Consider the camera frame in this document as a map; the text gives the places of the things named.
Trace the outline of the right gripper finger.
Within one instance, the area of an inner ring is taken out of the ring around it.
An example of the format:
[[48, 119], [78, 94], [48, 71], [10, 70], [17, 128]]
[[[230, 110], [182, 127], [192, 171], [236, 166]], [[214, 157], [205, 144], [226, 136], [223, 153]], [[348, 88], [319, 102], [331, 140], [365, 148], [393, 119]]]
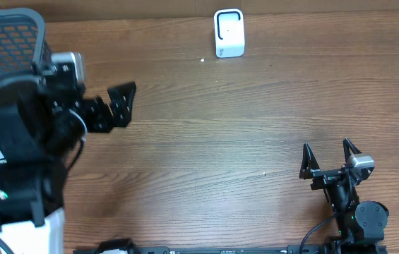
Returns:
[[318, 162], [309, 146], [308, 143], [304, 143], [303, 155], [302, 155], [302, 165], [299, 170], [300, 179], [312, 179], [315, 173], [321, 171]]
[[346, 163], [350, 163], [350, 161], [355, 157], [360, 157], [362, 153], [359, 149], [355, 147], [355, 145], [349, 138], [343, 139], [343, 150]]

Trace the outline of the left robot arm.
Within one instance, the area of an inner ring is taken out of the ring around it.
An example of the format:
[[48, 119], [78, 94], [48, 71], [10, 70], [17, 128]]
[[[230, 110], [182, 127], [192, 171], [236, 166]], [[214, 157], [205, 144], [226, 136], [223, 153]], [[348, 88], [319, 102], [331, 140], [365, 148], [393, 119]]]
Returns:
[[64, 186], [89, 133], [131, 121], [134, 82], [108, 89], [109, 103], [87, 98], [72, 64], [15, 75], [0, 83], [0, 249], [62, 253]]

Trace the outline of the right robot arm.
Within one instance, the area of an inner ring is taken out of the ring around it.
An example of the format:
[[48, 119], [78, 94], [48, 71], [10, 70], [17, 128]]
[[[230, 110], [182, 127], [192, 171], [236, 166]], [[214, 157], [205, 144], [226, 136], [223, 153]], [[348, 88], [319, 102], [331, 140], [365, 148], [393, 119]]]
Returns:
[[[311, 179], [313, 191], [322, 190], [332, 215], [306, 233], [296, 253], [386, 253], [380, 246], [388, 223], [388, 208], [376, 201], [360, 201], [356, 186], [367, 180], [374, 171], [371, 155], [361, 152], [346, 138], [343, 140], [345, 163], [338, 169], [321, 170], [309, 144], [303, 146], [299, 177]], [[317, 247], [306, 244], [309, 237], [322, 226], [335, 221], [337, 236], [329, 236]]]

